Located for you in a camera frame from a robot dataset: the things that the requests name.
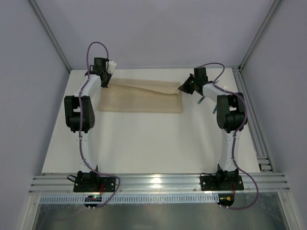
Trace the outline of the beige cloth napkin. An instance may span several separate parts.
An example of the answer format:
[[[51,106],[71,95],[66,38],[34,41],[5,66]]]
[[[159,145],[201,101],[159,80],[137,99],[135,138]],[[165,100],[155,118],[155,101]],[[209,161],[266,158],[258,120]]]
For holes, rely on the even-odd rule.
[[[101,112],[172,113],[183,112],[179,82],[112,79],[102,88],[97,105]]]

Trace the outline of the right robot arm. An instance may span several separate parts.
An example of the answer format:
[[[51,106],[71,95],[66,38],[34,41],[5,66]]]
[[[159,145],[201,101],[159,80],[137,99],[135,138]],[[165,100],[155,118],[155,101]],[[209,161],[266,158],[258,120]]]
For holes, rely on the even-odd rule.
[[[243,190],[242,177],[236,163],[238,143],[247,123],[244,95],[220,89],[214,81],[209,81],[206,68],[195,68],[194,73],[178,88],[180,91],[202,97],[216,103],[216,121],[222,132],[222,152],[215,174],[202,173],[202,191]]]

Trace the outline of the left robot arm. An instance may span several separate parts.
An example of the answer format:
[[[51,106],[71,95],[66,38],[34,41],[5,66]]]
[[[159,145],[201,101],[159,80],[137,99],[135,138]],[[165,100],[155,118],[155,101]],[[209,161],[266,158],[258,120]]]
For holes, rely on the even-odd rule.
[[[80,88],[73,94],[64,97],[66,126],[74,133],[81,157],[80,169],[75,183],[97,183],[101,178],[98,166],[94,165],[94,154],[91,147],[91,130],[95,125],[95,114],[92,97],[101,88],[107,88],[114,74],[117,63],[108,58],[95,57],[89,66]]]

